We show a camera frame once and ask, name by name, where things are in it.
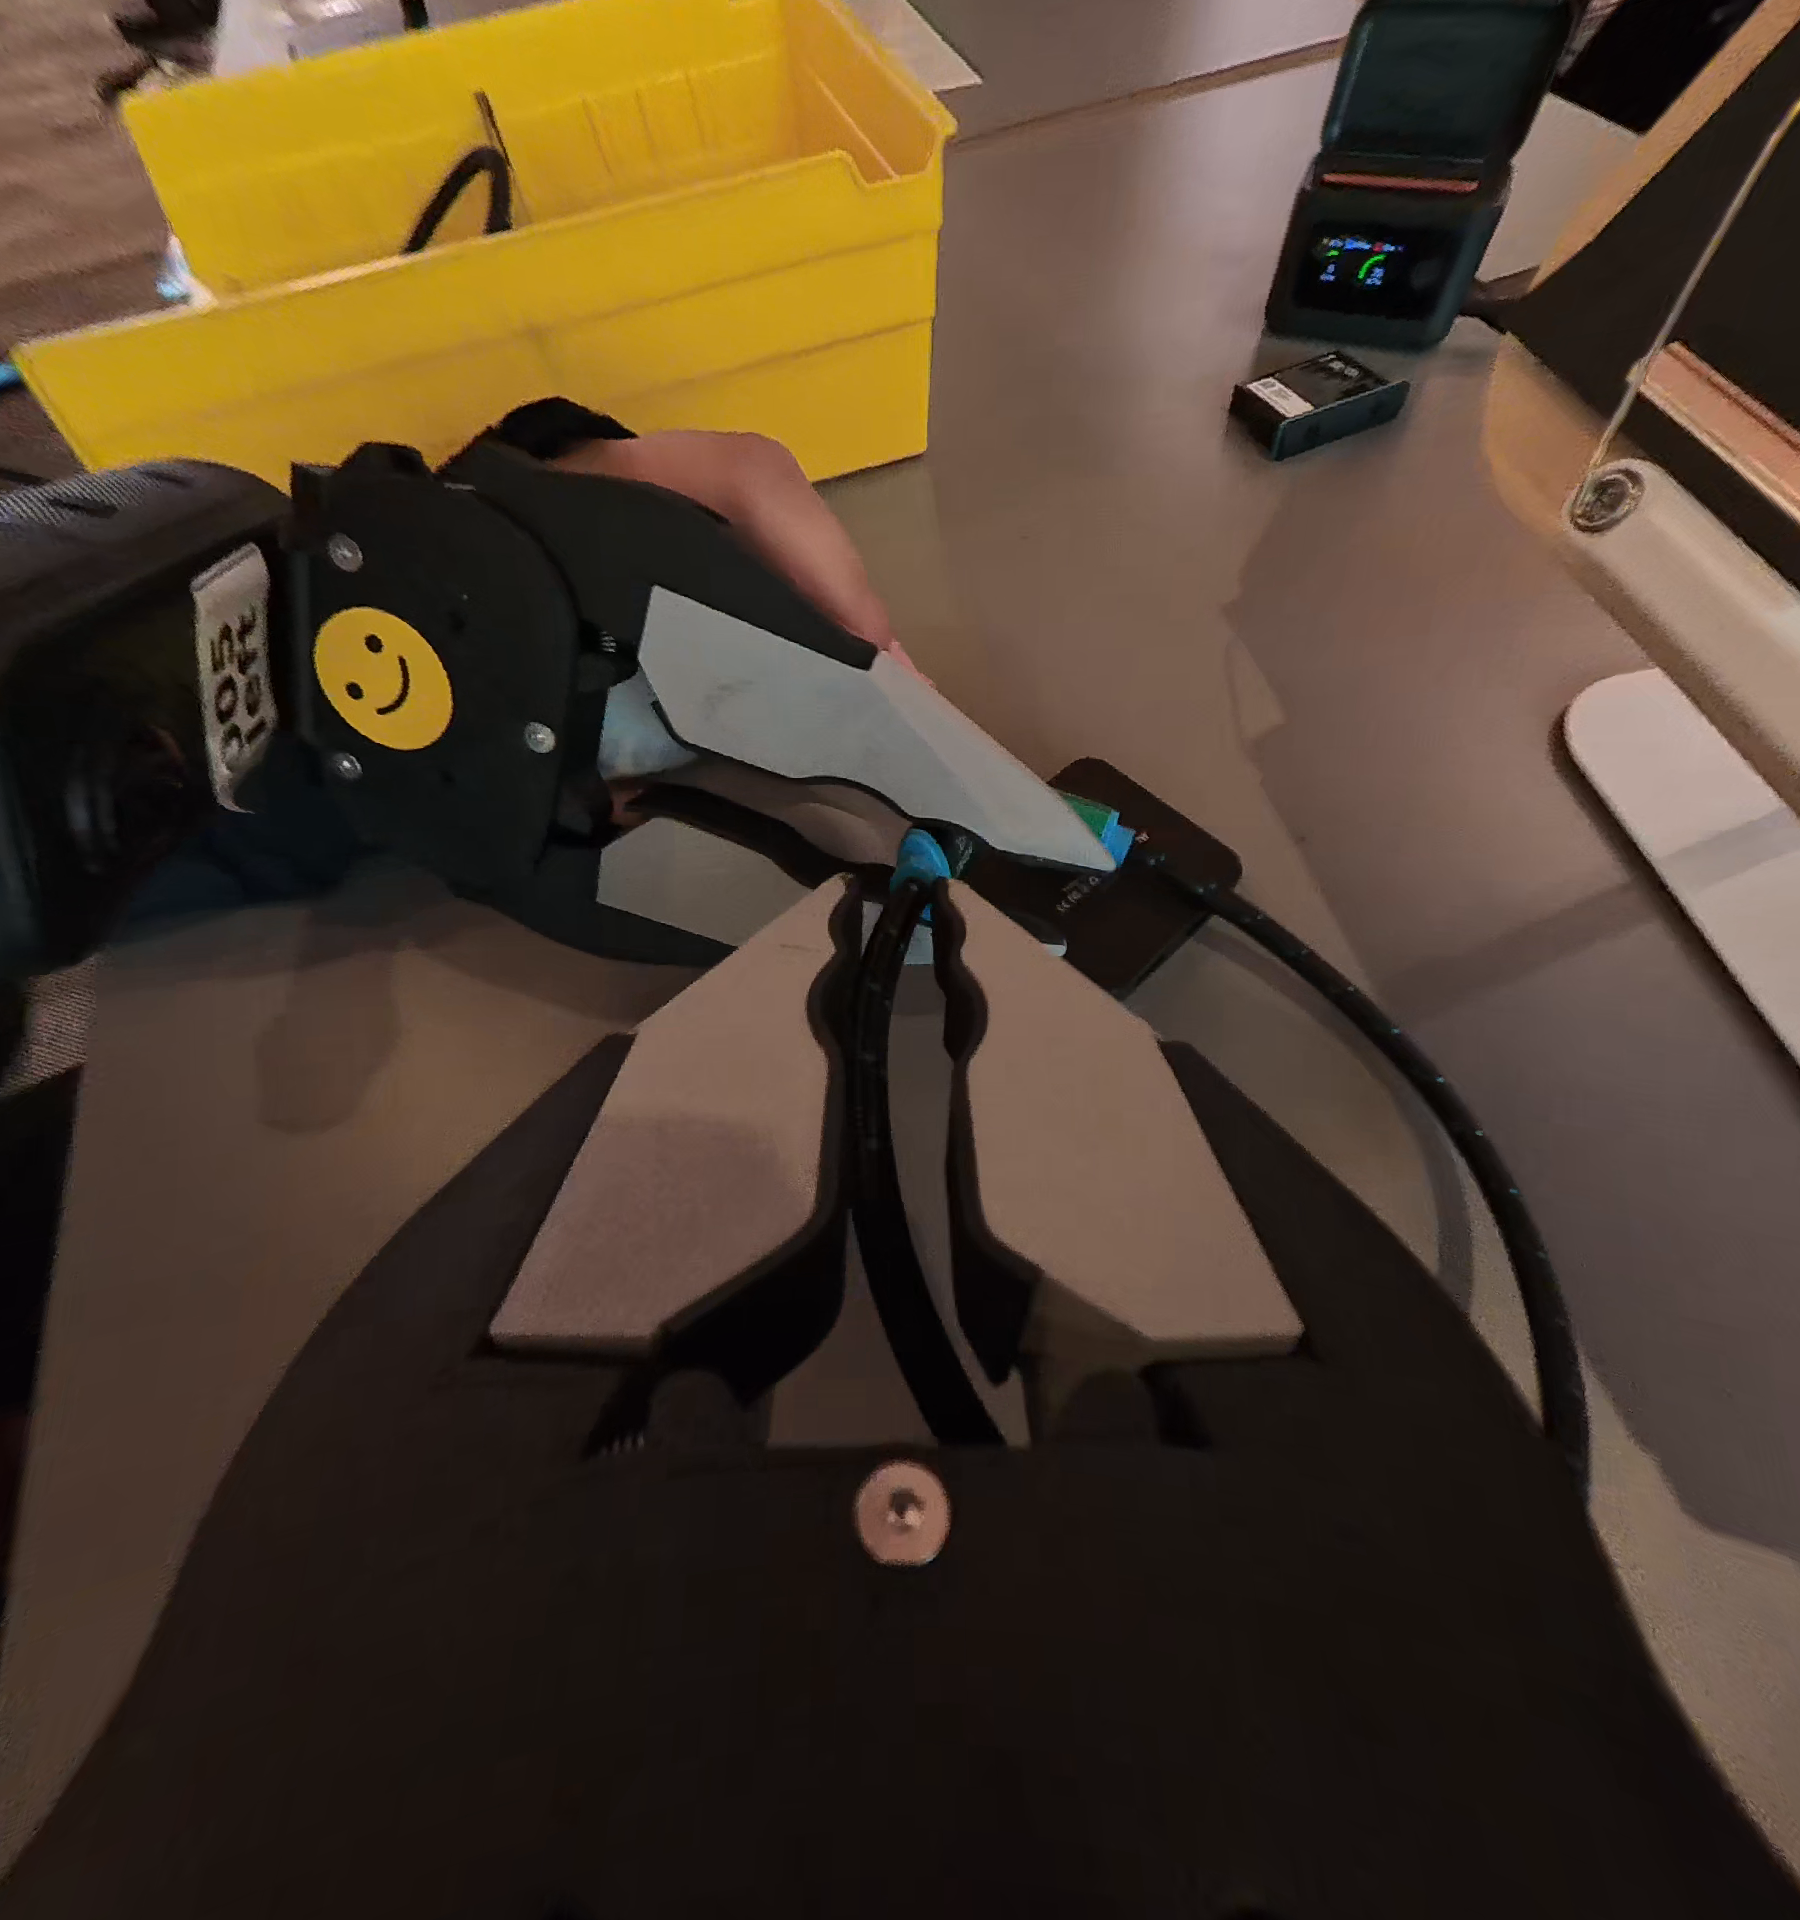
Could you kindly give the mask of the yellow plastic bin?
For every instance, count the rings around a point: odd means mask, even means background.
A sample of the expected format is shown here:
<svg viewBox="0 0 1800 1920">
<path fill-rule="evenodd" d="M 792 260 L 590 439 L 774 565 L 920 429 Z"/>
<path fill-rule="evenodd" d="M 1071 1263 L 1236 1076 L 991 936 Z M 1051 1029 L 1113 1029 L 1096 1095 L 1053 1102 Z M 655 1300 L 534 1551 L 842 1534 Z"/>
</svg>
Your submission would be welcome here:
<svg viewBox="0 0 1800 1920">
<path fill-rule="evenodd" d="M 931 451 L 952 111 L 847 11 L 525 7 L 124 100 L 196 304 L 11 347 L 81 469 L 447 459 L 532 396 Z"/>
</svg>

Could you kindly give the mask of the dark green charger case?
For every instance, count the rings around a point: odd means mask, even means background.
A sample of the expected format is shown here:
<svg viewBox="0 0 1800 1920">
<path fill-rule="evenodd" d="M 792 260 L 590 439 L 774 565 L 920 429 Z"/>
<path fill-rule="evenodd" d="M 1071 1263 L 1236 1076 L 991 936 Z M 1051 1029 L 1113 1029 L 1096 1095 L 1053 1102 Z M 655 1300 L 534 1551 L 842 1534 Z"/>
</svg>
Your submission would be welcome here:
<svg viewBox="0 0 1800 1920">
<path fill-rule="evenodd" d="M 1264 336 L 1442 347 L 1570 27 L 1565 0 L 1363 0 L 1280 226 Z"/>
</svg>

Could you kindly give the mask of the person's left forearm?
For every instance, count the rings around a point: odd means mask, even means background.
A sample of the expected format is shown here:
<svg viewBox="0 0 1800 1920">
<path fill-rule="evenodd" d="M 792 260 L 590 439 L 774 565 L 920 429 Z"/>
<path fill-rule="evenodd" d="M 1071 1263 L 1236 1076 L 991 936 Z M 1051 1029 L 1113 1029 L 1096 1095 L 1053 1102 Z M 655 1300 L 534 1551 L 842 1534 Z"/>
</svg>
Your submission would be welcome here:
<svg viewBox="0 0 1800 1920">
<path fill-rule="evenodd" d="M 606 410 L 590 410 L 573 396 L 532 396 L 518 410 L 507 410 L 498 425 L 489 425 L 466 451 L 455 451 L 443 469 L 466 459 L 472 451 L 509 451 L 532 459 L 566 459 L 595 445 L 634 445 L 634 429 Z"/>
</svg>

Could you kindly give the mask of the white monitor stand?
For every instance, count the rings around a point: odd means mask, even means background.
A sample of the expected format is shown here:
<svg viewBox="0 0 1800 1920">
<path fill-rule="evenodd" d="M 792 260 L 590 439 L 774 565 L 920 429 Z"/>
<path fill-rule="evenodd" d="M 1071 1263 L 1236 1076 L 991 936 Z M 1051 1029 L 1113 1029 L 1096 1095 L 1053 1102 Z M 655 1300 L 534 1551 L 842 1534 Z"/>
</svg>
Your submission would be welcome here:
<svg viewBox="0 0 1800 1920">
<path fill-rule="evenodd" d="M 1491 478 L 1650 659 L 1565 702 L 1565 759 L 1800 1067 L 1800 597 L 1518 341 Z"/>
</svg>

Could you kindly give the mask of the small black battery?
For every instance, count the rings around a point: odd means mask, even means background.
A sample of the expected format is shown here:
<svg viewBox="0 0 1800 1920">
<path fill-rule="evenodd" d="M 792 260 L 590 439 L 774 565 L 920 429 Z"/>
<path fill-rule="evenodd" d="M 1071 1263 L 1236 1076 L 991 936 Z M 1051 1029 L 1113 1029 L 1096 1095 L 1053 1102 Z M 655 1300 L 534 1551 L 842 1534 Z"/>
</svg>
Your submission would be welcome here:
<svg viewBox="0 0 1800 1920">
<path fill-rule="evenodd" d="M 1394 425 L 1410 382 L 1363 367 L 1357 355 L 1304 355 L 1294 367 L 1233 387 L 1224 420 L 1267 454 L 1294 459 L 1329 445 Z"/>
</svg>

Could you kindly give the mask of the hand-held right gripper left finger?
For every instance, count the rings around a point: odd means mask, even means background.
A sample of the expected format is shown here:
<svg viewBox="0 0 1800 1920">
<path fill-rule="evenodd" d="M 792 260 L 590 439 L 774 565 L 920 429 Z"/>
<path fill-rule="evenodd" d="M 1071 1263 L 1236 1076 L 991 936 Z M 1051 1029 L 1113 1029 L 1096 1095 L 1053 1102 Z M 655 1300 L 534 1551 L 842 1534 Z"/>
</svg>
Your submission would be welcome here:
<svg viewBox="0 0 1800 1920">
<path fill-rule="evenodd" d="M 606 1360 L 774 1392 L 847 1294 L 851 882 L 826 881 L 646 1016 L 489 1324 L 507 1360 Z"/>
</svg>

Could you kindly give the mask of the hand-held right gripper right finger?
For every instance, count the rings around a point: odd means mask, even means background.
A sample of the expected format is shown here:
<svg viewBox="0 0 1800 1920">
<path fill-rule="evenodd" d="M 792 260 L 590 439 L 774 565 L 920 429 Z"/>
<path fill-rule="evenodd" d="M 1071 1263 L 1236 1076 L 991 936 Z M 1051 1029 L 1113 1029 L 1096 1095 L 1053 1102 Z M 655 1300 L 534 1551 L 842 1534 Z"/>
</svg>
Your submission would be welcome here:
<svg viewBox="0 0 1800 1920">
<path fill-rule="evenodd" d="M 1294 1360 L 1302 1317 L 1153 1029 L 959 881 L 943 1049 L 952 1309 L 991 1381 L 1039 1324 L 1138 1360 Z"/>
</svg>

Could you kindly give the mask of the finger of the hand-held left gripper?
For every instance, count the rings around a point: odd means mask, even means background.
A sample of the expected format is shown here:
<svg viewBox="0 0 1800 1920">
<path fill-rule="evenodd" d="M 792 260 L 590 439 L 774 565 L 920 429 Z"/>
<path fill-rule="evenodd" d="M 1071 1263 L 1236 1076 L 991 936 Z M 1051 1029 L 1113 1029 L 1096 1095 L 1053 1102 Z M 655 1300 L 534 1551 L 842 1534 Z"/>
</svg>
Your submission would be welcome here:
<svg viewBox="0 0 1800 1920">
<path fill-rule="evenodd" d="M 652 522 L 639 569 L 639 780 L 746 766 L 880 798 L 1027 866 L 1113 872 L 1102 840 L 1016 754 L 729 522 Z"/>
<path fill-rule="evenodd" d="M 892 866 L 905 846 L 905 816 L 784 816 L 796 840 L 847 862 L 847 866 Z M 1036 927 L 1051 954 L 1065 954 L 1053 922 L 1053 900 L 1065 900 L 1065 866 L 975 850 L 959 872 L 980 900 L 1003 915 Z M 534 927 L 547 943 L 606 954 L 606 909 L 655 922 L 616 927 L 611 948 L 634 964 L 692 964 L 670 961 L 687 936 L 712 948 L 746 948 L 762 922 L 799 903 L 813 881 L 792 881 L 770 850 L 718 840 L 687 823 L 646 823 L 611 834 L 606 846 L 542 840 L 534 850 Z"/>
</svg>

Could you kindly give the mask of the person's left hand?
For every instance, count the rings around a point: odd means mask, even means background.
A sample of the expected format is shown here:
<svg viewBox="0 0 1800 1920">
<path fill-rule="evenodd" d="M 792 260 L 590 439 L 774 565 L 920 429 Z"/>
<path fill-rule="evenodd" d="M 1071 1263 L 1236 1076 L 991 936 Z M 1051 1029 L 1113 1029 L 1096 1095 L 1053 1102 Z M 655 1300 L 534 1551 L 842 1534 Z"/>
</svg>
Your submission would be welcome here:
<svg viewBox="0 0 1800 1920">
<path fill-rule="evenodd" d="M 547 469 L 611 475 L 692 500 L 813 614 L 920 677 L 883 598 L 873 597 L 867 555 L 784 445 L 734 429 L 655 429 L 624 445 L 579 445 Z"/>
</svg>

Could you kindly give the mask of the black hdmi port adapter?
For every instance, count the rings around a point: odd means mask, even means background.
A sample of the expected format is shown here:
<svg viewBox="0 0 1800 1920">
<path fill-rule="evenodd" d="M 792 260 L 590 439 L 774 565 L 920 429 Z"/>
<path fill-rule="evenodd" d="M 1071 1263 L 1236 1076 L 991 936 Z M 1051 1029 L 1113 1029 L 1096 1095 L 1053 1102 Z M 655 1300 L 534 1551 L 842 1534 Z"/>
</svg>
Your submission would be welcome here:
<svg viewBox="0 0 1800 1920">
<path fill-rule="evenodd" d="M 1096 823 L 1102 850 L 1126 834 L 1126 862 L 1119 872 L 1071 881 L 1051 927 L 1071 971 L 1131 997 L 1215 922 L 1215 900 L 1236 889 L 1241 862 L 1102 759 L 1061 766 L 1053 789 Z"/>
</svg>

